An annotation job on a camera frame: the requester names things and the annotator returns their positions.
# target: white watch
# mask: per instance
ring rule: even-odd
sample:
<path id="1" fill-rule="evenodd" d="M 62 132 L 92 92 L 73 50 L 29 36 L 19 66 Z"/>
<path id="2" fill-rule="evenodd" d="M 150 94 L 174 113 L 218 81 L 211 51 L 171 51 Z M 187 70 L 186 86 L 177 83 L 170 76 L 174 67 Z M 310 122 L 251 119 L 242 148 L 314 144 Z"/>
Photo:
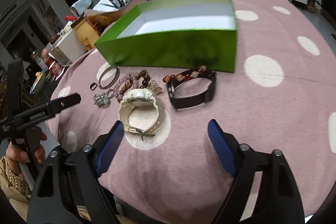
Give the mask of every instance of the white watch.
<path id="1" fill-rule="evenodd" d="M 153 106 L 156 109 L 156 121 L 147 129 L 140 129 L 129 124 L 128 118 L 136 107 Z M 156 98 L 151 90 L 134 89 L 127 92 L 119 109 L 119 120 L 124 125 L 124 130 L 130 133 L 155 135 L 155 132 L 162 126 L 165 118 L 165 110 L 160 99 Z"/>

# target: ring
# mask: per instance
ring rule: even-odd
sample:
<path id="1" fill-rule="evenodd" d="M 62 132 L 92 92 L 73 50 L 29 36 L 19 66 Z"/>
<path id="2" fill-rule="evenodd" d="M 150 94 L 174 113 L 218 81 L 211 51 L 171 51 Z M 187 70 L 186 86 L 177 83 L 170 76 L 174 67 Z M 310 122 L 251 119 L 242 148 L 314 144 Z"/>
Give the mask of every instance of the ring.
<path id="1" fill-rule="evenodd" d="M 97 88 L 98 84 L 97 83 L 92 83 L 90 85 L 90 90 L 95 90 Z"/>
<path id="2" fill-rule="evenodd" d="M 115 72 L 115 76 L 114 76 L 112 82 L 109 83 L 107 86 L 101 86 L 100 82 L 102 81 L 104 75 L 107 74 L 110 70 L 112 70 L 112 69 L 114 69 L 114 68 L 116 68 L 117 70 L 116 70 L 116 72 Z M 106 89 L 112 87 L 113 84 L 118 80 L 119 75 L 120 75 L 120 70 L 119 70 L 119 68 L 118 68 L 117 66 L 110 66 L 110 67 L 108 67 L 106 70 L 103 71 L 103 73 L 102 73 L 101 76 L 99 77 L 98 86 L 99 86 L 102 90 L 106 90 Z"/>

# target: black watch strap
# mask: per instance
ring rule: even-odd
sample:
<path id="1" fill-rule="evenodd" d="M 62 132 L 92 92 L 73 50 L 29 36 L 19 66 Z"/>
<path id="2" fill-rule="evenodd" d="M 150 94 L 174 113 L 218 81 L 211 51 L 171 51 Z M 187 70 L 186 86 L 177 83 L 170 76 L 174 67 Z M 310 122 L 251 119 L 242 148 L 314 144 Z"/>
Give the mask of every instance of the black watch strap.
<path id="1" fill-rule="evenodd" d="M 194 70 L 186 70 L 181 74 L 183 75 L 190 74 L 192 71 Z M 188 80 L 186 79 L 183 79 L 182 81 L 173 80 L 167 83 L 169 99 L 174 108 L 181 109 L 181 108 L 193 107 L 203 103 L 208 103 L 212 100 L 216 90 L 216 72 L 206 70 L 204 73 L 200 74 L 198 78 L 207 78 L 211 80 L 208 89 L 198 95 L 184 98 L 176 98 L 174 92 L 179 85 L 183 84 Z"/>

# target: metal bolt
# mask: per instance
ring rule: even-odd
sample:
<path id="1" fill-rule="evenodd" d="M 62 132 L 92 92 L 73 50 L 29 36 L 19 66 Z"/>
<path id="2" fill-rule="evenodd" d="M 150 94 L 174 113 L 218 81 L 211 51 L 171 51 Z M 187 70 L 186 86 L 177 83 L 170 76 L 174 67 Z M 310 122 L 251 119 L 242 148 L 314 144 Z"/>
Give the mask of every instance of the metal bolt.
<path id="1" fill-rule="evenodd" d="M 89 151 L 91 151 L 92 146 L 87 144 L 87 145 L 84 145 L 84 147 L 82 149 L 83 149 L 84 152 L 89 152 Z"/>
<path id="2" fill-rule="evenodd" d="M 247 150 L 250 149 L 250 147 L 247 144 L 245 144 L 245 143 L 242 143 L 239 147 L 243 151 L 247 151 Z"/>
<path id="3" fill-rule="evenodd" d="M 279 149 L 276 149 L 273 152 L 274 152 L 275 156 L 282 156 L 282 151 L 279 150 Z"/>
<path id="4" fill-rule="evenodd" d="M 56 156 L 58 155 L 58 152 L 57 151 L 51 151 L 50 152 L 50 154 L 49 154 L 49 156 L 51 157 L 51 158 L 55 158 Z"/>

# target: polka dot tablecloth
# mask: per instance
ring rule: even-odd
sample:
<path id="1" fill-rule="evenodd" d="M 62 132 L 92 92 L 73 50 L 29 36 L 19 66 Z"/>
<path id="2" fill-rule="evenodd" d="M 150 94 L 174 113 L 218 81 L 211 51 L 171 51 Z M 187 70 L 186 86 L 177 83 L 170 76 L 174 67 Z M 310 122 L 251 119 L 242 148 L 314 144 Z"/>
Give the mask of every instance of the polka dot tablecloth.
<path id="1" fill-rule="evenodd" d="M 319 208 L 336 180 L 335 56 L 288 1 L 234 0 L 234 4 L 239 25 L 236 72 L 217 73 L 216 94 L 209 104 L 176 111 L 161 79 L 183 69 L 146 68 L 164 87 L 159 97 L 165 105 L 165 124 L 144 141 L 126 133 L 100 178 L 120 199 L 165 223 L 208 224 L 228 193 L 232 177 L 222 169 L 208 138 L 211 119 L 257 151 L 284 152 L 307 216 Z M 53 94 L 53 99 L 74 92 L 82 96 L 79 105 L 48 122 L 69 152 L 94 143 L 118 119 L 117 101 L 98 108 L 92 97 L 101 90 L 89 88 L 107 67 L 94 50 L 69 68 Z M 120 68 L 121 75 L 141 69 Z M 195 79 L 179 93 L 193 95 L 208 84 Z M 155 111 L 136 111 L 130 122 L 145 128 L 154 118 Z"/>

